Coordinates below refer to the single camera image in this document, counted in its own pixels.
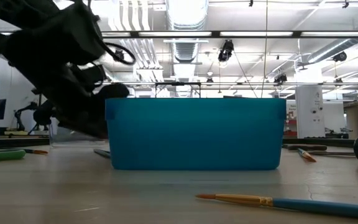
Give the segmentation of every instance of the paintbrush bristles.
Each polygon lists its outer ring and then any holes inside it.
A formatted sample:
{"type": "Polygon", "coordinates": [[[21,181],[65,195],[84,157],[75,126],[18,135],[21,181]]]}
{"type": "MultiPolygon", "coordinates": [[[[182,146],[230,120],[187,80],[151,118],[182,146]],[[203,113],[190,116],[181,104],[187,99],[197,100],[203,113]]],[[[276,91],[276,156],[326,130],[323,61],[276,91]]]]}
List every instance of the paintbrush bristles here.
{"type": "Polygon", "coordinates": [[[202,199],[215,199],[215,198],[216,198],[216,195],[199,194],[199,195],[196,195],[196,197],[202,198],[202,199]]]}

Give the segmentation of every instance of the desk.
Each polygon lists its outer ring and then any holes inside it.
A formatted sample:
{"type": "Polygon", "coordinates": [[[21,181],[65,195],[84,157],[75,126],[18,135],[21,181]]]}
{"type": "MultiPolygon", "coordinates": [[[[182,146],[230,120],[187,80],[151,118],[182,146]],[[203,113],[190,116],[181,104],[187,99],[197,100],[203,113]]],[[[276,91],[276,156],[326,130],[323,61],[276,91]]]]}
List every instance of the desk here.
{"type": "Polygon", "coordinates": [[[194,198],[225,193],[358,203],[355,158],[316,156],[316,163],[305,163],[296,152],[282,152],[277,170],[252,172],[113,170],[108,159],[81,148],[28,154],[0,162],[0,223],[358,223],[194,198]]]}

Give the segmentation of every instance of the white table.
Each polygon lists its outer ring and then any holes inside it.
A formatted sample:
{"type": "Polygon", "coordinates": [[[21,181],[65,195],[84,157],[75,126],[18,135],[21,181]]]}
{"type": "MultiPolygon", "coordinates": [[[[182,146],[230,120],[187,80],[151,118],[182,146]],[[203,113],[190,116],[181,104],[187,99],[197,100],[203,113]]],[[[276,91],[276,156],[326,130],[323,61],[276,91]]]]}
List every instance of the white table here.
{"type": "Polygon", "coordinates": [[[358,223],[194,198],[225,193],[358,203],[355,158],[316,156],[308,164],[282,152],[277,170],[258,172],[113,170],[109,159],[84,148],[28,154],[0,162],[0,223],[358,223]]]}

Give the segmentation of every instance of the wire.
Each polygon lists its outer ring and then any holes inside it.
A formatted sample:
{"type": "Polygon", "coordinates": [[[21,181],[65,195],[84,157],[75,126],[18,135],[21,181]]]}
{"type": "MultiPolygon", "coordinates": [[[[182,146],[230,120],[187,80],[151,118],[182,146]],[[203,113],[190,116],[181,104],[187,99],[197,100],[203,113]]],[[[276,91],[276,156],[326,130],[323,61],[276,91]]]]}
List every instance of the wire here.
{"type": "Polygon", "coordinates": [[[262,80],[262,93],[260,94],[260,97],[263,98],[264,97],[264,85],[265,85],[265,79],[266,79],[266,54],[267,54],[267,19],[268,19],[268,16],[267,16],[267,13],[268,13],[268,4],[269,4],[269,0],[266,0],[266,38],[265,38],[265,58],[264,58],[264,79],[262,80]]]}
{"type": "Polygon", "coordinates": [[[256,95],[256,93],[255,93],[255,90],[253,89],[252,85],[251,85],[251,84],[249,83],[249,81],[248,81],[248,77],[247,77],[247,75],[246,75],[246,73],[245,73],[244,69],[242,69],[242,66],[241,66],[240,60],[239,60],[239,58],[237,57],[236,52],[235,52],[234,50],[233,50],[233,52],[234,52],[234,56],[236,56],[237,62],[239,63],[239,66],[240,66],[240,68],[241,68],[242,74],[243,74],[243,75],[244,75],[244,77],[246,78],[247,83],[248,83],[248,85],[251,87],[252,92],[254,92],[255,97],[256,97],[256,98],[258,98],[258,96],[257,96],[257,95],[256,95]]]}
{"type": "Polygon", "coordinates": [[[114,44],[114,43],[109,43],[109,42],[103,42],[102,38],[99,36],[98,34],[98,31],[96,30],[95,26],[93,25],[93,18],[92,18],[92,9],[91,9],[91,2],[92,0],[88,0],[88,10],[89,10],[89,23],[90,25],[92,26],[93,30],[92,30],[92,35],[94,35],[96,41],[98,42],[98,44],[109,54],[112,56],[112,58],[117,61],[117,62],[120,62],[120,63],[123,63],[124,65],[134,65],[136,63],[136,59],[135,59],[135,55],[130,51],[128,50],[127,48],[121,46],[121,45],[118,45],[118,44],[114,44]],[[121,58],[119,58],[108,46],[112,46],[112,47],[115,47],[117,49],[121,49],[123,50],[124,52],[126,52],[132,59],[131,62],[128,62],[126,60],[123,60],[121,58]]]}

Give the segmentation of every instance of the ceiling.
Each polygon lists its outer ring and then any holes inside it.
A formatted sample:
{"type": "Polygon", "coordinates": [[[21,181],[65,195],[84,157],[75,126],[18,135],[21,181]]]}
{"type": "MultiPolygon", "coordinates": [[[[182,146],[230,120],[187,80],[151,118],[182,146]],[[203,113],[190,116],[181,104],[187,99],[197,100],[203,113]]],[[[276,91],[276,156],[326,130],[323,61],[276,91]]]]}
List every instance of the ceiling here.
{"type": "MultiPolygon", "coordinates": [[[[272,0],[268,1],[266,15],[266,1],[254,0],[253,7],[249,1],[209,1],[208,16],[205,30],[353,30],[358,26],[358,0],[352,0],[348,8],[343,9],[342,0],[272,0]]],[[[149,1],[149,24],[152,30],[167,30],[166,12],[159,11],[165,1],[149,1]]],[[[99,26],[102,30],[111,30],[108,17],[112,9],[108,0],[94,0],[93,11],[102,17],[99,26]]],[[[0,31],[16,30],[14,26],[0,20],[0,31]]],[[[313,53],[331,43],[332,39],[301,39],[298,48],[297,39],[233,39],[234,51],[226,68],[220,68],[216,54],[224,39],[209,39],[208,43],[200,44],[196,62],[195,75],[204,82],[207,72],[213,72],[214,81],[236,82],[244,80],[244,74],[252,82],[261,82],[264,74],[269,74],[295,54],[313,53]]],[[[162,39],[154,39],[155,51],[163,67],[163,77],[173,76],[172,56],[169,44],[162,39]]],[[[346,50],[347,60],[339,62],[334,69],[333,61],[319,64],[325,79],[340,76],[358,70],[358,45],[346,50]]],[[[132,68],[115,63],[111,69],[114,72],[132,72],[132,68]]],[[[346,80],[358,82],[358,77],[346,80]]]]}

